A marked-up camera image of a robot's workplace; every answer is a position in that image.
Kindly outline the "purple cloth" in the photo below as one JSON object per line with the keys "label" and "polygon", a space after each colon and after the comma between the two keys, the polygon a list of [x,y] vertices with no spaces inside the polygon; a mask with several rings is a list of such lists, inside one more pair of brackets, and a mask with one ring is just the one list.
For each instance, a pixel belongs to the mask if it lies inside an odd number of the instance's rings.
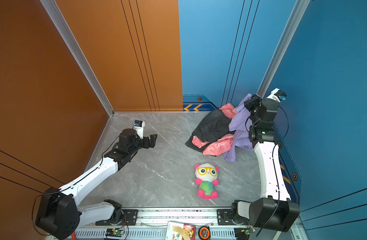
{"label": "purple cloth", "polygon": [[236,148],[240,148],[247,151],[254,151],[253,144],[249,138],[249,128],[252,125],[250,119],[250,111],[244,106],[244,102],[250,100],[252,94],[248,94],[236,108],[236,114],[232,118],[229,124],[229,130],[234,132],[233,144],[228,152],[223,154],[224,159],[228,163],[236,162]]}

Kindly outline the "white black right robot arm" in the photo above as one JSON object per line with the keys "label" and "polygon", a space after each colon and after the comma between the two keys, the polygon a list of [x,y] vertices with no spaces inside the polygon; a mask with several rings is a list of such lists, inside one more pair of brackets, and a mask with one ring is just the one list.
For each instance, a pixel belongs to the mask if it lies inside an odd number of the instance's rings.
{"label": "white black right robot arm", "polygon": [[288,232],[300,213],[299,204],[291,200],[285,186],[280,162],[279,140],[273,129],[274,119],[286,93],[275,89],[266,97],[253,95],[243,103],[249,111],[248,129],[254,153],[257,156],[261,193],[260,199],[248,203],[234,201],[231,205],[231,218],[237,225]]}

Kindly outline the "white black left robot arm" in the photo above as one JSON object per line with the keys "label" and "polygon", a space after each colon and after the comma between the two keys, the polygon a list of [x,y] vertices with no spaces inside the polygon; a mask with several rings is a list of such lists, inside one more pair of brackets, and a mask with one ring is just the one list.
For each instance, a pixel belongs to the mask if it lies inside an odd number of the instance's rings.
{"label": "white black left robot arm", "polygon": [[39,233],[64,240],[78,228],[99,221],[111,225],[124,222],[122,205],[113,200],[82,207],[80,203],[103,181],[120,171],[141,149],[154,148],[158,135],[141,135],[136,128],[124,129],[103,152],[101,160],[91,169],[63,185],[49,188],[39,196],[37,212],[31,213],[31,223]]}

